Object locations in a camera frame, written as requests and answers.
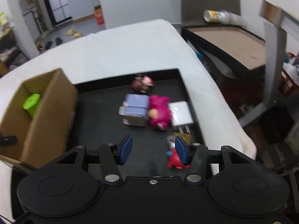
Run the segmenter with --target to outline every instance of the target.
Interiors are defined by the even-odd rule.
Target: black door frame
[[[70,19],[72,18],[72,17],[68,17],[68,18],[66,18],[66,19],[64,19],[64,20],[61,20],[61,21],[59,21],[59,22],[56,22],[55,17],[54,17],[54,14],[53,14],[53,12],[52,12],[52,8],[51,8],[51,6],[50,6],[50,2],[49,2],[49,0],[44,0],[44,3],[46,4],[47,11],[48,11],[48,14],[49,14],[49,17],[50,17],[50,20],[51,20],[51,23],[52,23],[53,27],[56,26],[56,25],[59,25],[59,24],[61,24],[61,23],[63,23],[63,22],[65,22],[65,21],[67,21],[67,20],[70,20]]]

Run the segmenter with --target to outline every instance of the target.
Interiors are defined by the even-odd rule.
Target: gray floor
[[[86,36],[90,33],[96,33],[101,30],[104,30],[105,25],[98,25],[95,18],[77,24],[74,24],[73,22],[67,22],[65,24],[62,24],[56,27],[56,30],[54,30],[45,37],[46,41],[53,41],[53,44],[50,47],[50,49],[56,46],[55,39],[57,37],[60,37],[62,39],[62,43],[66,43],[74,39],[73,35],[64,35],[69,29],[74,29],[77,32],[80,32],[82,36]]]

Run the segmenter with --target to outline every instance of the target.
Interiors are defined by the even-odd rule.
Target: glass door
[[[53,26],[71,19],[67,0],[44,0]]]

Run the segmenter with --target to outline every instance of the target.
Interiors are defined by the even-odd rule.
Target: black clip
[[[0,146],[8,146],[11,144],[16,144],[17,143],[17,137],[15,136],[7,136],[4,137],[1,132],[0,132]]]

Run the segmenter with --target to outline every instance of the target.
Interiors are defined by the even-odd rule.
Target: brown monkey figurine
[[[152,87],[153,80],[142,74],[137,74],[135,79],[132,81],[131,88],[137,93],[147,93],[147,91]]]

